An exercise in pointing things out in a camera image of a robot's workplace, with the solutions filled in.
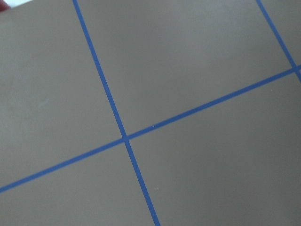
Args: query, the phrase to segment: gray square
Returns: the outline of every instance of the gray square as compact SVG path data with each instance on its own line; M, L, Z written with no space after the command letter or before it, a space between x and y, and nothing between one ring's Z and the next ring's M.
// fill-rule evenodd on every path
M0 21L0 186L120 138L71 1Z
M0 225L152 226L124 145L0 194Z
M128 133L290 68L255 1L79 4Z
M131 141L162 225L301 224L293 74Z
M263 0L262 3L295 63L301 64L301 1Z

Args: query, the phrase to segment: blue painter's tape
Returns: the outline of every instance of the blue painter's tape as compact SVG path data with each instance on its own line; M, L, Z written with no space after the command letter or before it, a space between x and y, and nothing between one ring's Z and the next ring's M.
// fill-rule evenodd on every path
M287 75L289 75L289 74L294 73L294 71L295 71L294 69L290 69L290 70L287 70L287 71L282 72L282 73L280 73L280 74L277 74L277 75L274 75L274 76L269 77L269 78L267 78L267 79L264 79L264 80L262 80L262 81L259 81L259 82L255 83L255 84L253 84L253 85L244 87L244 88L242 88L242 89L240 89L240 90L237 90L237 91L235 91L235 92L233 92L233 93L227 94L227 95L225 95L225 96L223 96L223 97L220 97L220 98L218 98L218 99L215 99L215 100L213 100L213 101L211 101L211 102L208 102L208 103L206 103L206 104L203 104L203 105L201 105L201 106L199 106L199 107L193 108L193 109L191 109L191 110L189 110L189 111L183 112L183 113L181 113L181 114L179 114L179 115L176 115L176 116L174 116L174 117L172 117L172 118L166 119L166 120L164 120L164 121L162 121L162 122L159 122L159 123L157 123L157 124L154 124L154 125L152 125L152 126L149 126L149 127L145 128L145 129L142 129L142 130L140 130L140 131L138 131L138 132L135 132L135 133L133 133L133 134L130 134L129 136L127 136L127 138L128 138L128 139L134 139L135 137L139 137L139 136L141 136L141 135L143 135L143 134L146 134L146 133L148 133L148 132L151 132L151 131L153 131L153 130L156 130L156 129L158 129L158 128L161 128L161 127L163 127L163 126L166 126L166 125L168 125L168 124L170 124L170 123L172 123L172 122L175 122L175 121L178 121L178 120L180 120L180 119L186 118L187 116L190 116L190 115L195 114L195 113L197 113L197 112L203 111L203 110L205 110L205 109L207 109L207 108L209 108L209 107L212 107L212 106L214 106L214 105L217 105L217 104L219 104L219 103L222 103L222 102L224 102L224 101L226 101L226 100L229 100L229 99L232 99L232 98L237 97L237 96L239 96L239 95L242 95L242 94L244 94L244 93L246 93L246 92L248 92L248 91L251 91L251 90L253 90L253 89L256 89L256 88L258 88L258 87L260 87L260 86L266 85L266 84L268 84L268 83L270 83L270 82L272 82L272 81L281 79L281 78L283 78L283 77L285 77L285 76L287 76Z
M76 157L74 157L74 158L72 158L72 159L69 159L69 160L67 160L67 161L61 162L61 163L59 163L59 164L57 164L57 165L55 165L55 166L52 166L52 167L50 167L50 168L44 169L44 170L42 170L42 171L40 171L40 172L37 172L37 173L32 174L32 175L30 175L30 176L27 176L27 177L25 177L25 178L23 178L23 179L20 179L20 180L14 182L14 183L11 183L11 184L9 184L9 185L6 185L6 186L1 187L1 188L0 188L0 193L5 192L5 191L8 191L8 190L10 190L10 189L12 189L12 188L18 187L18 186L20 186L20 185L23 185L23 184L25 184L25 183L27 183L27 182L30 182L30 181L32 181L32 180L38 179L38 178L40 178L40 177L42 177L42 176L45 176L45 175L47 175L47 174L49 174L49 173L52 173L52 172L54 172L54 171L60 170L60 169L62 169L62 168L64 168L64 167L66 167L66 166L69 166L69 165L74 164L74 163L76 163L76 162L78 162L78 161L81 161L81 160L83 160L83 159L86 159L86 158L88 158L88 157L90 157L90 156L92 156L92 155L95 155L95 154L97 154L97 153L100 153L100 152L102 152L102 151L104 151L104 150L107 150L107 149L109 149L109 148L112 148L112 147L114 147L114 146L116 146L116 145L122 144L123 142L124 142L123 139L119 139L119 140L113 141L113 142L111 142L111 143L109 143L109 144L106 144L106 145L104 145L104 146L101 146L101 147L99 147L99 148L97 148L97 149L94 149L94 150L92 150L92 151L86 152L86 153L81 154L81 155L79 155L79 156L76 156Z
M91 55L92 55L92 57L93 57L93 60L94 60L95 65L96 65L96 69L97 69L97 71L98 71L100 80L101 80L101 82L102 82L102 84L103 84L103 88L104 88L105 93L106 93L106 95L107 95L107 98L108 98L108 100L109 100L111 109L112 109L112 111L113 111L114 117L115 117L115 119L116 119L117 125L118 125L119 130L120 130L120 133L121 133L121 135L122 135L122 137L123 137L123 139L124 139L124 143L125 143L125 146L126 146L126 148L127 148L128 155L129 155L130 160L131 160L131 162L132 162L134 171L135 171L135 173L136 173L136 176L137 176L137 179L138 179L140 188L141 188L141 190L142 190L142 193L143 193L143 195L144 195L145 201L146 201L147 206L148 206L148 208L149 208L151 217L152 217L152 219L153 219L153 221L154 221L155 226L160 226L160 222L159 222L159 219L158 219L158 217L157 217L155 208L154 208L154 206L153 206L153 204L152 204L150 195L149 195L149 193L148 193L148 191L147 191L145 182L144 182L143 177L142 177L142 174L141 174L141 172L140 172L140 169L139 169L138 163L137 163L137 161L136 161L135 155L134 155L134 153L133 153L132 147L131 147L129 141L127 140L127 134L126 134L126 131L125 131L124 126L123 126L123 124L122 124L120 115L119 115L119 113L118 113L118 110L117 110L117 107L116 107L116 105L115 105L115 102L114 102L113 96L112 96L112 94L111 94L111 91L110 91L110 89L109 89L108 83L107 83L107 81L106 81L106 79L105 79L103 70L102 70L102 68L101 68L100 62L99 62L98 57L97 57L97 54L96 54L96 52L95 52L95 49L94 49L92 40L91 40L91 38L90 38L88 29L87 29L87 27L86 27L86 24L85 24L85 21L84 21L84 18L83 18L83 16L82 16L82 13L81 13L81 10L80 10L80 7L79 7L79 5L78 5L77 0L73 0L73 4L74 4L75 10L76 10L76 13L77 13L77 15L78 15L80 25L81 25L81 27L82 27L82 29L83 29L84 34L85 34L85 37L86 37L88 46L89 46L89 48L90 48Z
M294 62L290 52L288 51L284 41L282 40L281 36L280 36L280 33L278 32L276 26L274 25L272 19L270 18L270 16L268 15L268 12L266 11L265 7L263 6L261 0L256 0L257 2L257 5L259 6L260 10L262 11L262 14L264 15L266 21L268 22L270 28L272 29L276 39L278 40L279 42L279 45L281 46L286 58L288 59L288 61L290 62L292 68L296 68L296 63ZM301 82L301 74L300 74L300 71L299 70L296 70L295 71L299 81Z

